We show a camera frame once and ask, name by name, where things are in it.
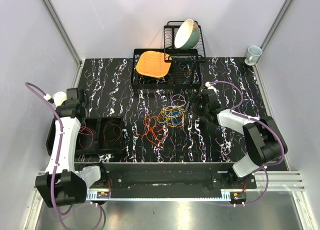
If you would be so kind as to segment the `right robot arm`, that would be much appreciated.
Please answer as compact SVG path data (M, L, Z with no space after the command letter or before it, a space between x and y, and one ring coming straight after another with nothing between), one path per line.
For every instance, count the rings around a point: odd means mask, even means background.
M185 109L208 122L244 136L246 155L233 164L231 173L227 175L227 182L233 188L244 184L247 175L281 163L288 152L285 140L272 117L253 117L238 113L233 108L223 108L213 89L191 93Z

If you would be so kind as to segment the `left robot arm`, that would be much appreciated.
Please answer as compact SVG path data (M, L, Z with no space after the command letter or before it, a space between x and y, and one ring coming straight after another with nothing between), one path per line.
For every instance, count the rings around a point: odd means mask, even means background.
M77 138L86 118L85 93L80 88L69 88L53 96L55 136L51 158L44 175L37 176L35 185L47 207L85 202L87 190L94 184L104 187L108 176L100 166L84 167L75 171L75 152Z

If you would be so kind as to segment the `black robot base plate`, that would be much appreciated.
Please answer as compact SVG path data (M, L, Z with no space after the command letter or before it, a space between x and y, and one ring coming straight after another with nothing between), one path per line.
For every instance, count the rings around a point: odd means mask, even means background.
M107 177L119 185L202 184L217 189L256 189L256 179L229 177L231 163L96 163L103 165Z

